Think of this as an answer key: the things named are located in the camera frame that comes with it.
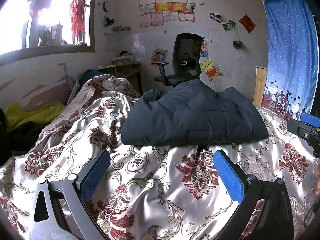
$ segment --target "red hanging cloth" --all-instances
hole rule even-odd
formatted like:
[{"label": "red hanging cloth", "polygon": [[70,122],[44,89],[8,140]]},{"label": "red hanging cloth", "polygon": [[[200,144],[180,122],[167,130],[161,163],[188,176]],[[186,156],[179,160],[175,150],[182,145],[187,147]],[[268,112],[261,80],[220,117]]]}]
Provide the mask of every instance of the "red hanging cloth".
[{"label": "red hanging cloth", "polygon": [[80,31],[84,32],[83,21],[84,21],[84,2],[82,0],[74,0],[70,5],[71,15],[71,33],[72,41]]}]

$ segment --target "chair seat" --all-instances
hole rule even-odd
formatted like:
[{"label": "chair seat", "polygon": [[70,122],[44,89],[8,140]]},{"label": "chair seat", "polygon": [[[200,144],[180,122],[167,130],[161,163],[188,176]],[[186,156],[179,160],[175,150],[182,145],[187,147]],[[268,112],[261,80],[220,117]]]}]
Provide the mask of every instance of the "chair seat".
[{"label": "chair seat", "polygon": [[[188,78],[184,78],[184,77],[179,77],[176,75],[170,75],[170,76],[166,76],[167,80],[168,80],[168,84],[169,86],[177,86],[182,82],[188,81]],[[162,82],[162,78],[161,76],[158,77],[154,77],[154,81],[156,82]]]}]

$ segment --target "window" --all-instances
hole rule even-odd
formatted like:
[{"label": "window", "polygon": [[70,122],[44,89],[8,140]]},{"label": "window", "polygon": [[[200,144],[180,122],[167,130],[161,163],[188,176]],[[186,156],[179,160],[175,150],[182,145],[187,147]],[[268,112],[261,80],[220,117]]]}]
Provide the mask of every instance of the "window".
[{"label": "window", "polygon": [[[84,31],[73,37],[70,5],[80,7],[81,1]],[[7,0],[0,10],[0,65],[47,54],[94,52],[90,12],[94,0]]]}]

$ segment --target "window sill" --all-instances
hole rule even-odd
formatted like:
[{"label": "window sill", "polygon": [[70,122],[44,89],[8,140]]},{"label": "window sill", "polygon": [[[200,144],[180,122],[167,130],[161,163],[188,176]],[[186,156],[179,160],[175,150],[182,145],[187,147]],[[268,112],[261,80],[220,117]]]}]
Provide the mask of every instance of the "window sill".
[{"label": "window sill", "polygon": [[93,46],[44,46],[38,48],[27,48],[11,51],[0,55],[0,66],[9,63],[51,54],[76,53],[76,52],[95,52]]}]

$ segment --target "polka dot curtain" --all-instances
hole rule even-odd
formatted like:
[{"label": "polka dot curtain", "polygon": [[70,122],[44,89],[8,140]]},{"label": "polka dot curtain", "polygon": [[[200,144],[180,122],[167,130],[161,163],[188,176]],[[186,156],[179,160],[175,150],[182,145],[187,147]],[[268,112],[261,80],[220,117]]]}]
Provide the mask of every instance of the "polka dot curtain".
[{"label": "polka dot curtain", "polygon": [[263,0],[268,22],[268,72],[262,106],[285,120],[310,112],[319,52],[312,13],[304,0]]}]

